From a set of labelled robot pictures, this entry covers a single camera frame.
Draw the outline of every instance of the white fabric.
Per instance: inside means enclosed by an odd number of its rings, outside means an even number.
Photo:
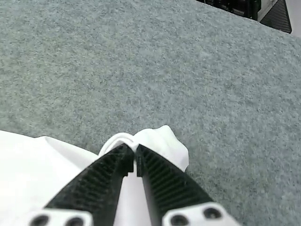
[[[99,155],[51,137],[0,131],[0,226],[13,225],[16,218],[43,208],[84,168],[122,143],[133,151],[142,144],[182,171],[188,166],[188,150],[168,126],[144,129],[134,136],[117,134]],[[142,179],[136,172],[123,180],[114,225],[151,225]]]

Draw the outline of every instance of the textured rubber pad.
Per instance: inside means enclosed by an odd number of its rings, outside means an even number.
[[[136,157],[153,225],[161,225],[169,210],[213,201],[193,179],[159,154],[140,145]]]
[[[133,172],[134,153],[121,145],[76,176],[46,208],[89,211],[94,225],[112,226],[122,179]]]

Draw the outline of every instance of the black object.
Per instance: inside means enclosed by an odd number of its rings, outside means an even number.
[[[49,217],[47,215],[40,215],[32,220],[30,226],[45,226],[47,225],[48,221]]]
[[[82,218],[71,218],[65,224],[65,226],[83,226],[83,225],[84,225],[84,221]]]
[[[222,217],[221,212],[215,208],[208,208],[204,211],[204,215],[207,219],[218,219]]]
[[[260,23],[289,34],[292,33],[285,0],[278,0]]]
[[[161,225],[169,210],[213,201],[187,174],[147,147],[140,145],[136,157],[153,226]]]
[[[261,0],[197,0],[216,8],[221,8],[238,16],[257,20]]]
[[[46,208],[88,211],[95,226],[112,226],[122,179],[134,171],[133,162],[127,145],[111,150],[77,175]]]
[[[134,154],[123,144],[88,166],[46,208],[88,211],[95,226],[112,226],[122,179],[134,171],[134,158],[137,176],[143,178],[153,226],[160,226],[162,217],[169,210],[213,201],[194,180],[167,159],[142,145]],[[184,223],[179,218],[176,222]]]
[[[173,226],[185,226],[188,225],[188,219],[183,215],[175,215],[170,220],[171,225]]]

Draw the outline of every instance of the gray carpet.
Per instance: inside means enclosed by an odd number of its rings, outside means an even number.
[[[0,0],[0,129],[98,153],[168,124],[244,225],[301,222],[301,40],[193,0]]]

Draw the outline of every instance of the screw hole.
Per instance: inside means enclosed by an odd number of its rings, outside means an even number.
[[[81,218],[71,218],[67,221],[66,226],[83,226],[84,221]]]
[[[215,208],[208,208],[204,211],[204,215],[207,219],[218,219],[222,217],[221,212]]]
[[[30,226],[45,226],[49,221],[49,217],[47,215],[40,215],[35,217]]]
[[[170,220],[173,226],[185,226],[188,225],[188,219],[183,215],[175,215]]]

